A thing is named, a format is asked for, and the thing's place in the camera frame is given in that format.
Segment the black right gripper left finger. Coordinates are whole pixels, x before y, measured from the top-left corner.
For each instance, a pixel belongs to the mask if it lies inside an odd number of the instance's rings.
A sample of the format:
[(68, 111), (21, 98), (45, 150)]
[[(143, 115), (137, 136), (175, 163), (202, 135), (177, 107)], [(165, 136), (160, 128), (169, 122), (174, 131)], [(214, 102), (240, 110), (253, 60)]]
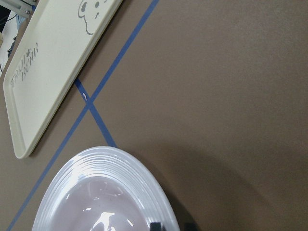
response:
[(150, 231), (162, 231), (162, 224), (160, 222), (152, 222), (150, 224)]

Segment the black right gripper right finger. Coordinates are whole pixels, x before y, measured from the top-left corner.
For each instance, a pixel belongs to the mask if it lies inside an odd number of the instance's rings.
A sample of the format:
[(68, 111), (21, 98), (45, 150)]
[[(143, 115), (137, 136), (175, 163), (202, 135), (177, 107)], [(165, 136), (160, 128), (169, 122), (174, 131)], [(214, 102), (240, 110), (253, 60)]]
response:
[(185, 223), (184, 231), (198, 231), (198, 228), (195, 223)]

